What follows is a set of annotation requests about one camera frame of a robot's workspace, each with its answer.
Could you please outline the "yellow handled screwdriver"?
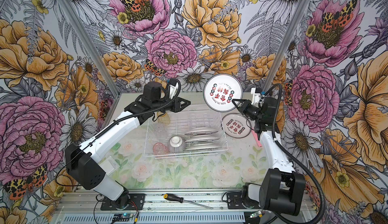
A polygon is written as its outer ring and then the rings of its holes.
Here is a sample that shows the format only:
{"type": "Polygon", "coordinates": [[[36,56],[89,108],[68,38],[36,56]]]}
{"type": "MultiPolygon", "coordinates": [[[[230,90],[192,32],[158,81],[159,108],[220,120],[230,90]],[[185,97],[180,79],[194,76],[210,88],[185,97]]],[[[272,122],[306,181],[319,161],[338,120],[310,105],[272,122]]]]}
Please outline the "yellow handled screwdriver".
{"type": "Polygon", "coordinates": [[[189,204],[192,204],[192,205],[196,205],[196,206],[200,206],[200,207],[203,207],[203,208],[207,208],[207,209],[213,209],[212,207],[210,206],[206,206],[206,205],[203,205],[203,204],[199,204],[199,203],[196,203],[194,201],[189,201],[189,200],[185,200],[183,197],[178,197],[174,194],[171,194],[171,193],[166,193],[163,195],[163,198],[165,200],[168,200],[168,201],[172,201],[172,202],[178,202],[178,203],[189,203],[189,204]]]}

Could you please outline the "aluminium corner post left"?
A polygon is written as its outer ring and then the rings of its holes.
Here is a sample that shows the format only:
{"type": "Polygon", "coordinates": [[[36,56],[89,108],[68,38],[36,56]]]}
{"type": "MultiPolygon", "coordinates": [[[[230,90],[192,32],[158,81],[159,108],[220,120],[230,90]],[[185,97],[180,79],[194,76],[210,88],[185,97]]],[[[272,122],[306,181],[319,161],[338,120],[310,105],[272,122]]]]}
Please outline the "aluminium corner post left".
{"type": "Polygon", "coordinates": [[[75,11],[75,7],[72,5],[70,0],[57,1],[58,4],[62,7],[69,21],[72,23],[75,32],[78,34],[79,38],[81,39],[83,45],[86,48],[86,51],[88,52],[88,55],[93,60],[99,72],[101,73],[101,76],[103,77],[107,86],[112,92],[113,97],[119,98],[120,91],[116,86],[115,82],[113,81],[112,77],[110,76],[108,69],[106,68],[102,58],[100,57],[100,54],[96,49],[92,39],[89,37],[87,30],[82,23],[82,20],[78,16],[78,13],[75,11]]]}

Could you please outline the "small green circuit board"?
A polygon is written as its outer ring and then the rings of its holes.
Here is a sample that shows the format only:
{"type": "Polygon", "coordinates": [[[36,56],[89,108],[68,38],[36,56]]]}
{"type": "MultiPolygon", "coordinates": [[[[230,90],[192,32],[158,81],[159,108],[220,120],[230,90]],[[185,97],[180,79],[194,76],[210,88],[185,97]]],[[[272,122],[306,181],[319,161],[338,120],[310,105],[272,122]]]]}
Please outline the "small green circuit board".
{"type": "Polygon", "coordinates": [[[131,213],[116,213],[113,216],[112,222],[127,222],[132,218],[131,213]]]}

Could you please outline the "pink glass cup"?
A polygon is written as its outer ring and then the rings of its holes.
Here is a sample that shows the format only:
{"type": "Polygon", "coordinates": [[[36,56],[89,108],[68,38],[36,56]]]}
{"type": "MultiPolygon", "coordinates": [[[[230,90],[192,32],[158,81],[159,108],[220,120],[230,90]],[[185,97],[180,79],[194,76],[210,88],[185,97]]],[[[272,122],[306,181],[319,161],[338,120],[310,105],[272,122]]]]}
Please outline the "pink glass cup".
{"type": "Polygon", "coordinates": [[[163,143],[155,143],[153,146],[153,154],[155,156],[162,156],[169,153],[169,148],[163,143]]]}

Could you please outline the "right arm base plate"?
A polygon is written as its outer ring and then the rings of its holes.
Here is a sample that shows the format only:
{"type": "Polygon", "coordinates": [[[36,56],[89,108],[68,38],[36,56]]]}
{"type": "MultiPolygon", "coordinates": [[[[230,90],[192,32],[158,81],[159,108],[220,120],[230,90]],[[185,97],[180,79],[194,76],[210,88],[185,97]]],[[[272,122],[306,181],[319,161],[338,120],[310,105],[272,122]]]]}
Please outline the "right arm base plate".
{"type": "Polygon", "coordinates": [[[243,198],[242,191],[225,192],[222,200],[226,202],[228,209],[259,209],[259,203],[243,198]]]}

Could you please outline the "white plate upper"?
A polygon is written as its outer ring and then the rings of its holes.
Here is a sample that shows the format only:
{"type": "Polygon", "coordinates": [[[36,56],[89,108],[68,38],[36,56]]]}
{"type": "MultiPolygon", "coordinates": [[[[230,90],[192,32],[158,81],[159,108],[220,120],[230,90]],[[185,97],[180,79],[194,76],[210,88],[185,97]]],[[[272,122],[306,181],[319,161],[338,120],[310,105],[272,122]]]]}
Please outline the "white plate upper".
{"type": "Polygon", "coordinates": [[[192,130],[189,130],[185,133],[186,136],[198,136],[198,135],[209,135],[209,134],[215,134],[218,133],[218,130],[209,128],[209,127],[202,127],[202,128],[195,128],[192,130]]]}

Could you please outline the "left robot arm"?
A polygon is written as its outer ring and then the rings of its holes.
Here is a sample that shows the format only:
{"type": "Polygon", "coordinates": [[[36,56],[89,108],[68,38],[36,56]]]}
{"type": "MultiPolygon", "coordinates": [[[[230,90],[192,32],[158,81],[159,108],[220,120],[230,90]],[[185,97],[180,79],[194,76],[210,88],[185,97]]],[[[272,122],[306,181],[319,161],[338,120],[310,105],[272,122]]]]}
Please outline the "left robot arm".
{"type": "Polygon", "coordinates": [[[65,168],[86,190],[94,190],[113,202],[113,207],[125,209],[130,204],[128,190],[109,177],[99,165],[103,157],[129,132],[141,126],[155,113],[181,112],[190,101],[179,97],[181,83],[171,79],[166,87],[149,82],[143,93],[125,107],[119,117],[99,133],[81,143],[65,149],[65,168]]]}

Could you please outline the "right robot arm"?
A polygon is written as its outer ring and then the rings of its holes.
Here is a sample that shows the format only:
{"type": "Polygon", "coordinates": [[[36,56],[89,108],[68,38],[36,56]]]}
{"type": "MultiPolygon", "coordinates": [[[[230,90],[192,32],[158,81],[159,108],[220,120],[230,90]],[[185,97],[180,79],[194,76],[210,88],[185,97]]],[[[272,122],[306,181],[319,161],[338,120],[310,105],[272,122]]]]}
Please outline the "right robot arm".
{"type": "Polygon", "coordinates": [[[252,101],[233,99],[237,110],[246,118],[254,121],[254,133],[264,147],[269,169],[261,184],[245,183],[241,192],[242,203],[246,207],[258,206],[280,214],[297,216],[304,195],[305,179],[297,173],[286,153],[280,148],[276,117],[279,101],[267,97],[261,106],[252,101]]]}

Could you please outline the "plate with red characters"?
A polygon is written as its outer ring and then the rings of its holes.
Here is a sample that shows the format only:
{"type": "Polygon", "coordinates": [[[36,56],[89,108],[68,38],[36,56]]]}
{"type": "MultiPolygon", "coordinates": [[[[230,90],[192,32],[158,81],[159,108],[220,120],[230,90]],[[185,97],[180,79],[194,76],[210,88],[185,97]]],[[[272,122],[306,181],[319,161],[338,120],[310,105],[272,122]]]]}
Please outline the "plate with red characters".
{"type": "Polygon", "coordinates": [[[225,133],[232,138],[245,138],[251,133],[251,123],[238,113],[230,113],[222,119],[225,133]]]}

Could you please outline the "aluminium corner post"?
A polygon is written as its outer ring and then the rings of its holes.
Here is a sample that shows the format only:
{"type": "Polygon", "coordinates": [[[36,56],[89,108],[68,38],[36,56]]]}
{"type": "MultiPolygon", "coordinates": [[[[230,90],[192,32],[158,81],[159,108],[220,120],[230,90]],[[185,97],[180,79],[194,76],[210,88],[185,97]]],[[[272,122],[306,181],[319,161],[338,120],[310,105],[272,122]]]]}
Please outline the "aluminium corner post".
{"type": "Polygon", "coordinates": [[[113,97],[119,98],[120,91],[116,86],[115,82],[113,81],[112,77],[110,76],[108,69],[106,68],[102,58],[100,57],[100,54],[96,49],[92,39],[89,37],[87,30],[82,23],[82,20],[78,16],[78,13],[75,11],[75,7],[72,5],[70,0],[57,1],[58,4],[62,7],[69,21],[72,23],[75,32],[78,34],[79,38],[81,39],[83,45],[86,48],[86,51],[88,52],[88,55],[93,60],[99,72],[101,73],[101,76],[103,77],[107,86],[112,92],[113,97]]]}
{"type": "Polygon", "coordinates": [[[311,0],[299,0],[298,5],[296,6],[296,10],[290,19],[289,26],[286,30],[286,33],[282,39],[282,42],[280,44],[280,47],[278,51],[276,52],[275,58],[273,60],[273,65],[269,70],[268,76],[266,77],[264,81],[263,91],[267,92],[269,91],[269,88],[272,85],[272,82],[276,76],[277,70],[280,68],[282,64],[282,60],[284,58],[284,55],[287,51],[287,48],[293,38],[293,34],[297,29],[297,26],[300,24],[300,21],[302,19],[302,16],[304,15],[305,11],[308,9],[309,3],[311,0]]]}

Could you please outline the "aluminium corner post right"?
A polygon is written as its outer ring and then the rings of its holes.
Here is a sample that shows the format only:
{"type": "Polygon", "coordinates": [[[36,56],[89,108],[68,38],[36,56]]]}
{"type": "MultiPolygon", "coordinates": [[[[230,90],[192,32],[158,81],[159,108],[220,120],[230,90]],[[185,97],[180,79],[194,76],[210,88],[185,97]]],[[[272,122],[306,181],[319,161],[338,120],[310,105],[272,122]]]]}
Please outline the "aluminium corner post right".
{"type": "Polygon", "coordinates": [[[276,76],[277,70],[280,68],[282,64],[282,60],[284,58],[284,55],[287,51],[287,48],[293,38],[293,34],[297,29],[297,26],[300,24],[300,21],[302,19],[302,16],[304,15],[305,11],[308,9],[309,3],[311,0],[299,0],[298,5],[296,6],[296,10],[290,19],[289,26],[286,30],[286,33],[282,39],[282,42],[280,44],[280,47],[278,51],[276,52],[275,58],[273,60],[273,65],[269,70],[268,76],[266,77],[264,81],[263,91],[267,92],[269,91],[269,88],[272,85],[272,82],[276,76]]]}

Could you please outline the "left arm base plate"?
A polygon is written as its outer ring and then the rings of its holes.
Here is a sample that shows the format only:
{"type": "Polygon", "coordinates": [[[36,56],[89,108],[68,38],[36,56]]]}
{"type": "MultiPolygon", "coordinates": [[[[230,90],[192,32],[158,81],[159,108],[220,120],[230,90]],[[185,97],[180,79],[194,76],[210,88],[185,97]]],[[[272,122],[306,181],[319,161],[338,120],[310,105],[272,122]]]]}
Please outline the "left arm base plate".
{"type": "Polygon", "coordinates": [[[142,210],[145,202],[145,194],[124,194],[117,200],[110,200],[105,197],[100,210],[115,211],[115,210],[142,210]]]}

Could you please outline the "pink silicone utensil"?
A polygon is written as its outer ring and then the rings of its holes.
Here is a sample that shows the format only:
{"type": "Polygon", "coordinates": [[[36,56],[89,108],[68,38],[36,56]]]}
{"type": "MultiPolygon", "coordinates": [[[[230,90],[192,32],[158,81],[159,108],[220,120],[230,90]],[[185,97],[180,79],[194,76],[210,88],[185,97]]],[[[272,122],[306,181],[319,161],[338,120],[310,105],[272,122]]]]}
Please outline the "pink silicone utensil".
{"type": "Polygon", "coordinates": [[[251,130],[251,133],[252,133],[252,136],[254,137],[255,139],[255,142],[257,144],[258,147],[262,147],[261,143],[260,143],[260,140],[259,140],[259,136],[258,134],[254,131],[254,130],[251,130]]]}

